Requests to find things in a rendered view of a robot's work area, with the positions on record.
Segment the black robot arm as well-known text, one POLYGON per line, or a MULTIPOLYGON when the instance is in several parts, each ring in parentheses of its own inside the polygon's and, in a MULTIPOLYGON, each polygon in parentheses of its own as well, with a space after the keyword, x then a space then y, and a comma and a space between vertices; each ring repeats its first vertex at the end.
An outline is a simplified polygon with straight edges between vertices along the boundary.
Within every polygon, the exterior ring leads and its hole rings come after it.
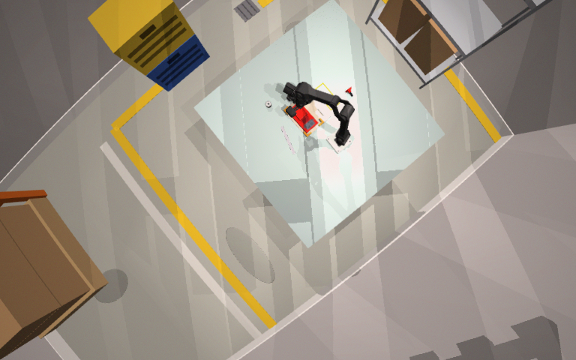
POLYGON ((333 95, 312 88, 312 86, 307 84, 306 82, 299 83, 297 86, 294 86, 289 82, 287 82, 283 89, 283 92, 287 94, 286 99, 288 101, 292 101, 294 104, 296 100, 298 103, 303 104, 305 101, 308 102, 311 99, 321 104, 330 106, 333 110, 334 116, 338 119, 338 121, 340 121, 340 127, 337 133, 335 134, 334 141, 337 143, 338 146, 341 145, 344 146, 345 143, 347 143, 347 140, 351 136, 350 131, 347 129, 350 123, 350 118, 355 111, 353 105, 348 100, 343 100, 337 94, 333 95), (345 104, 340 113, 337 108, 339 102, 345 104))

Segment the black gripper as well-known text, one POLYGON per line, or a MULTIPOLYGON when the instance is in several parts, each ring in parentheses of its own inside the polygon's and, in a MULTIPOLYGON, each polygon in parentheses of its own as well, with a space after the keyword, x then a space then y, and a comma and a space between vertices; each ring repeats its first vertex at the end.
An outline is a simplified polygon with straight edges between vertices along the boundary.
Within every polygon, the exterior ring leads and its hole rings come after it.
POLYGON ((301 109, 302 107, 304 107, 305 105, 309 104, 310 102, 313 102, 313 100, 310 99, 308 102, 305 101, 304 103, 298 103, 297 100, 296 100, 296 98, 295 98, 295 105, 296 105, 296 106, 295 106, 294 108, 292 108, 291 106, 287 107, 287 108, 286 108, 286 113, 287 113, 291 118, 293 118, 294 116, 297 115, 296 111, 297 111, 298 109, 301 109))

